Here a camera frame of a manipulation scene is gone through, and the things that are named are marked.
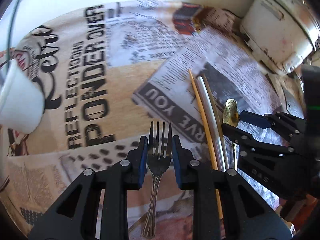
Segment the fork tine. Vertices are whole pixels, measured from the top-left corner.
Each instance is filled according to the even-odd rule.
[[[171,158],[171,151],[172,151],[172,131],[171,131],[171,123],[169,123],[166,157]]]
[[[161,154],[160,157],[163,156],[164,153],[164,122],[162,126],[162,140],[161,140]]]
[[[159,154],[159,121],[157,122],[156,156]]]
[[[148,141],[148,154],[153,155],[153,121],[150,125],[149,141]]]

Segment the fork handle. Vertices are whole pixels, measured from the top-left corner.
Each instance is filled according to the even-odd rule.
[[[156,235],[156,201],[161,176],[154,176],[152,174],[152,192],[146,223],[142,230],[142,236],[151,239]]]

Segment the fork head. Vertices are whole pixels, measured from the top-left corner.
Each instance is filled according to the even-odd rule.
[[[159,122],[157,122],[156,145],[153,145],[153,121],[151,122],[147,163],[154,176],[162,176],[170,166],[172,151],[172,131],[169,124],[167,150],[164,152],[164,122],[162,127],[161,151],[159,152]]]

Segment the chopstick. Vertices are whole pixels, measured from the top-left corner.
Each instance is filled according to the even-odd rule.
[[[216,102],[215,102],[214,97],[212,95],[212,92],[211,92],[211,89],[210,89],[210,86],[209,86],[209,83],[207,81],[206,76],[204,74],[202,74],[201,76],[203,78],[204,85],[205,85],[205,88],[207,90],[207,93],[208,93],[208,96],[209,96],[209,100],[210,100],[210,103],[211,103],[211,106],[212,106],[213,115],[214,115],[214,118],[215,118],[215,121],[216,121],[216,125],[217,125],[217,128],[218,128],[218,134],[219,134],[219,137],[220,137],[220,143],[221,143],[220,150],[222,150],[222,157],[224,159],[225,170],[227,170],[227,169],[229,169],[228,155],[227,155],[226,145],[224,143],[224,137],[223,137],[222,127],[221,127],[221,122],[220,122],[220,119],[219,119],[218,109],[216,107]]]
[[[206,90],[204,80],[201,76],[197,78],[197,84],[198,84],[198,92],[200,94],[202,105],[204,107],[204,113],[207,117],[207,122],[208,122],[210,133],[211,133],[213,148],[214,148],[214,152],[215,152],[215,156],[218,164],[218,170],[225,172],[226,166],[224,163],[224,156],[222,151],[220,135],[219,135],[219,131],[216,123],[216,118],[212,109],[212,105],[210,103],[209,95]]]
[[[203,108],[203,105],[202,105],[202,102],[201,102],[201,98],[200,98],[198,89],[196,87],[196,83],[195,83],[195,80],[194,80],[193,75],[191,73],[191,70],[189,69],[188,71],[189,71],[189,76],[190,76],[190,80],[191,80],[191,83],[192,83],[192,87],[193,87],[193,90],[194,90],[195,95],[196,95],[196,100],[197,100],[197,103],[198,103],[200,115],[201,115],[203,126],[204,126],[205,136],[206,136],[207,141],[208,141],[211,165],[212,165],[212,168],[214,170],[218,170],[217,160],[216,160],[216,156],[215,156],[215,153],[214,153],[213,142],[212,142],[210,129],[209,129],[208,122],[207,122],[207,117],[205,116],[204,108]],[[217,205],[218,205],[219,219],[222,219],[223,218],[222,206],[221,206],[219,190],[217,190],[217,189],[216,189],[216,195],[217,195]]]

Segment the newspaper print tablecloth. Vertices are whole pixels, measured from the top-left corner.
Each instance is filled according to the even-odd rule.
[[[10,178],[2,190],[28,224],[22,228],[24,233],[85,168],[101,171],[125,158],[140,136],[148,134],[151,120],[171,121],[182,146],[207,161],[187,68],[207,75],[220,110],[229,96],[238,100],[239,110],[266,113],[279,106],[256,62],[230,38],[211,28],[198,35],[208,24],[230,32],[234,20],[221,9],[182,2],[117,2],[62,15],[35,28],[18,44],[14,56],[19,66],[45,95],[44,115],[33,133],[1,129],[2,155],[8,155],[3,177]],[[253,85],[252,80],[234,80],[243,71],[258,79],[254,87],[244,87]],[[214,78],[223,82],[219,85]],[[253,101],[257,95],[260,106]],[[181,120],[170,117],[178,109],[183,111]],[[264,136],[262,131],[244,128],[259,139]],[[156,239],[191,239],[192,192],[177,188],[172,165],[162,181]],[[150,192],[148,171],[143,188],[128,192],[131,239],[142,239]]]

